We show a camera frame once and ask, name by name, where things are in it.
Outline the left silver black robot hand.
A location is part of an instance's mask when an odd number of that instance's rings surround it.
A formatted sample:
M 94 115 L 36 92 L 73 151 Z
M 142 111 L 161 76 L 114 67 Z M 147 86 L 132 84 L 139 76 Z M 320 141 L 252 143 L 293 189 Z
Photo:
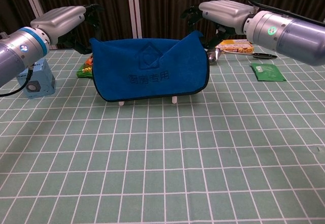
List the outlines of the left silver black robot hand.
M 60 7 L 34 19 L 30 25 L 45 32 L 51 45 L 64 45 L 80 54 L 91 54 L 90 46 L 77 41 L 76 28 L 85 21 L 93 28 L 96 39 L 99 39 L 101 28 L 96 12 L 103 10 L 104 8 L 99 4 Z

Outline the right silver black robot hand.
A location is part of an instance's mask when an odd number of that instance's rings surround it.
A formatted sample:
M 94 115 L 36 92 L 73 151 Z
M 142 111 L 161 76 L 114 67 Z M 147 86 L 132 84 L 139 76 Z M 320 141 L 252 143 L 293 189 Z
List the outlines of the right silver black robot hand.
M 187 19 L 190 31 L 194 30 L 195 24 L 201 19 L 212 21 L 216 28 L 214 37 L 209 41 L 200 39 L 205 49 L 212 49 L 230 36 L 244 35 L 244 24 L 255 13 L 253 6 L 235 1 L 217 0 L 192 5 L 185 9 L 180 17 Z

